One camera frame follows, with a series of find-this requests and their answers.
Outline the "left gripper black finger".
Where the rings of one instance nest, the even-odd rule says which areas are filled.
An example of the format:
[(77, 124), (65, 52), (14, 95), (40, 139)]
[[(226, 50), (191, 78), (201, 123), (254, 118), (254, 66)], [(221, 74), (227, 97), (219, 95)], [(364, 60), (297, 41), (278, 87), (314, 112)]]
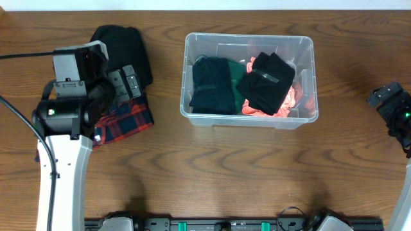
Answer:
[(113, 84), (114, 88), (115, 88), (115, 98), (114, 101), (117, 104), (121, 104), (124, 103), (126, 101), (128, 101), (130, 99), (130, 96), (128, 94), (127, 88), (124, 84), (122, 75), (121, 75), (121, 71), (115, 70), (112, 72), (107, 73), (107, 77), (109, 79), (109, 81), (111, 82), (111, 84)]
[(127, 89), (129, 90), (129, 95), (131, 98), (141, 97), (141, 86), (136, 72), (132, 65), (126, 65), (123, 67), (123, 72), (125, 74)]

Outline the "dark navy garment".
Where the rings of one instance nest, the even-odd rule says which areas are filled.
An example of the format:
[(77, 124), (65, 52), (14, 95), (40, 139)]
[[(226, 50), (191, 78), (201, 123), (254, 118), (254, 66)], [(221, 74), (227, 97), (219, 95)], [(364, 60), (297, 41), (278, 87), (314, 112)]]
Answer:
[(192, 72), (192, 113), (233, 115), (236, 107), (227, 60), (203, 56), (195, 62)]

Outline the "orange garment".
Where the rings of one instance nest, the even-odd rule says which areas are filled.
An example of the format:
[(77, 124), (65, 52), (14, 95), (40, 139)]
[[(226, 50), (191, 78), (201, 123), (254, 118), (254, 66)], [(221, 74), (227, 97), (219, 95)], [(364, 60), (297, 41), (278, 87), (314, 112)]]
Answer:
[[(246, 66), (246, 70), (247, 73), (250, 73), (252, 70), (252, 63), (255, 60), (256, 57), (252, 57), (250, 59), (250, 62), (247, 63)], [(274, 115), (267, 115), (264, 112), (257, 110), (255, 108), (252, 108), (249, 105), (249, 101), (247, 99), (245, 99), (245, 102), (243, 104), (243, 108), (242, 108), (242, 113), (245, 115), (249, 115), (249, 116), (256, 116), (256, 117), (288, 117), (289, 113), (290, 113), (290, 109), (293, 108), (295, 106), (297, 102), (297, 95), (295, 92), (295, 89), (291, 86), (286, 99), (284, 100), (281, 108), (279, 109), (278, 113), (274, 114)]]

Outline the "dark green cloth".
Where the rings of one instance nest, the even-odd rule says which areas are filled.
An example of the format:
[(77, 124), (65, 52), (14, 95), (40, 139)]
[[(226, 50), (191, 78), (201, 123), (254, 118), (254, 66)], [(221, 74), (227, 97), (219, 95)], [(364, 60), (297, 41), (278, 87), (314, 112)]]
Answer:
[(238, 91), (237, 86), (241, 82), (241, 80), (243, 79), (247, 71), (246, 71), (246, 67), (238, 62), (235, 62), (233, 60), (228, 60), (227, 63), (229, 65), (230, 76), (231, 76), (231, 86), (232, 86), (232, 91), (234, 94), (234, 104), (236, 107), (235, 114), (239, 114), (242, 112), (245, 98)]

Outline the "black ribbed garment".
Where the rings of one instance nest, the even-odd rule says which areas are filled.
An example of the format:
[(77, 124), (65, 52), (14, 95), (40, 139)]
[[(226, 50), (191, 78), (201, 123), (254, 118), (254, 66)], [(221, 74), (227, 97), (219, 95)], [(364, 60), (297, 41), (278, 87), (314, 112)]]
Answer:
[(267, 115), (278, 113), (292, 86), (295, 70), (276, 53), (261, 52), (252, 70), (237, 84), (238, 92), (252, 108)]

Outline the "clear plastic storage bin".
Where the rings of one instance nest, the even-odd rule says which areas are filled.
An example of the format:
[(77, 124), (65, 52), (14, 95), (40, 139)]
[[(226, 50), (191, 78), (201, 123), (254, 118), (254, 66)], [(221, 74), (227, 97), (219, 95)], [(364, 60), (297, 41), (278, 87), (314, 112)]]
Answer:
[[(192, 67), (204, 56), (217, 56), (246, 64), (261, 52), (276, 53), (295, 70), (293, 88), (299, 89), (296, 105), (288, 117), (194, 114), (189, 102), (194, 93)], [(307, 36), (236, 35), (193, 32), (186, 36), (180, 113), (195, 126), (257, 126), (294, 130), (319, 117), (314, 43)]]

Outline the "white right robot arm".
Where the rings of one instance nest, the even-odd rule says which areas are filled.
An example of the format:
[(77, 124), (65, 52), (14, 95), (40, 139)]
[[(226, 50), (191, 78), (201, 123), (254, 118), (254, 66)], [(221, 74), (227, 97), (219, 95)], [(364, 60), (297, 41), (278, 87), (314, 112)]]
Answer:
[[(410, 94), (398, 82), (392, 82), (370, 93), (367, 100), (386, 122), (388, 135), (400, 143), (406, 158), (410, 158)], [(329, 209), (322, 209), (306, 221), (303, 230), (354, 231), (383, 230), (377, 219), (347, 219)], [(410, 230), (410, 163), (406, 165), (405, 182), (391, 215), (388, 230)]]

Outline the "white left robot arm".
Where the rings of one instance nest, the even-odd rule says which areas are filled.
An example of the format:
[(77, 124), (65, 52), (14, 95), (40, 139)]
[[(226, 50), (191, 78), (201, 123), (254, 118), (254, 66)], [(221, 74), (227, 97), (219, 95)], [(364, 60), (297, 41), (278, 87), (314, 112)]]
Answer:
[(40, 132), (37, 230), (84, 230), (85, 179), (95, 126), (115, 90), (105, 67), (55, 66), (32, 120)]

